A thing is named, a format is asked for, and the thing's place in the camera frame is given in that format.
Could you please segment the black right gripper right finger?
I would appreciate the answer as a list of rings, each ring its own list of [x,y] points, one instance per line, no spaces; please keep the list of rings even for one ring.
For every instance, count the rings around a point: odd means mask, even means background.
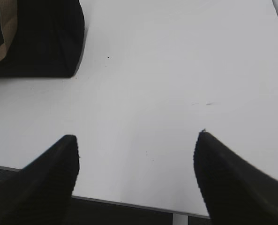
[[[202,130],[194,171],[214,225],[278,225],[278,181]]]

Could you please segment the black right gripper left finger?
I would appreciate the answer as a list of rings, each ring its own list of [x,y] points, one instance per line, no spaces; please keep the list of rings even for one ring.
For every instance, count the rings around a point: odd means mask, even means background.
[[[0,225],[62,224],[79,170],[74,135],[64,135],[19,171],[0,169]]]

